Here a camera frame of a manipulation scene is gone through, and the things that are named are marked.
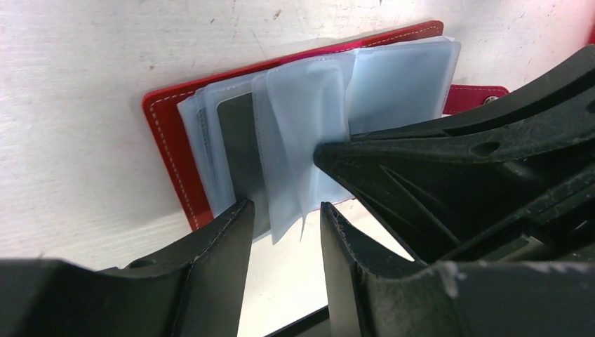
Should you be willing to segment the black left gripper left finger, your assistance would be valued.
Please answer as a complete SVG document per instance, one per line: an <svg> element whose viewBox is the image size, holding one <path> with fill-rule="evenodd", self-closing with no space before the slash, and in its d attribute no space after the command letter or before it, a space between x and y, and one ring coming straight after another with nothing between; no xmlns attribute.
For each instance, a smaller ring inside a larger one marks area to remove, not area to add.
<svg viewBox="0 0 595 337"><path fill-rule="evenodd" d="M253 202L237 201L124 268L2 260L1 335L235 336L254 223Z"/></svg>

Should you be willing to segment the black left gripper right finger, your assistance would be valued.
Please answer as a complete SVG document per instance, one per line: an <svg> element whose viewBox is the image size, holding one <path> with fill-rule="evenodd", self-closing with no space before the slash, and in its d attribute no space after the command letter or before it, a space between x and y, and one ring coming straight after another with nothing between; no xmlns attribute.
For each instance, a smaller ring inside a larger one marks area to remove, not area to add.
<svg viewBox="0 0 595 337"><path fill-rule="evenodd" d="M406 260L320 208L333 336L593 336L594 265Z"/></svg>

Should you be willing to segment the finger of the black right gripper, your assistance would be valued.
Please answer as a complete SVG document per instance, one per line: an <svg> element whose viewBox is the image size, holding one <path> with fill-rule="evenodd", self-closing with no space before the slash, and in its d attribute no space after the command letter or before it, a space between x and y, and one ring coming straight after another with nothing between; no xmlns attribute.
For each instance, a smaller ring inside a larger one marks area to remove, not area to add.
<svg viewBox="0 0 595 337"><path fill-rule="evenodd" d="M314 163L416 260L594 242L594 47L468 112L319 145Z"/></svg>

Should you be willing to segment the red leather card holder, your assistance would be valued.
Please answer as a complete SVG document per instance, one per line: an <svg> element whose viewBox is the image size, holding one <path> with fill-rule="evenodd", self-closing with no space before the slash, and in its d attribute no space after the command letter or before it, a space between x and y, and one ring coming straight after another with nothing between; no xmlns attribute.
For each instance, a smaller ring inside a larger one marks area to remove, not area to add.
<svg viewBox="0 0 595 337"><path fill-rule="evenodd" d="M190 229L206 226L238 199L217 113L221 102L252 93L267 236L278 242L321 202L351 198L315 166L318 145L459 114L508 94L503 86L454 84L461 45L443 29L430 20L146 94L141 106Z"/></svg>

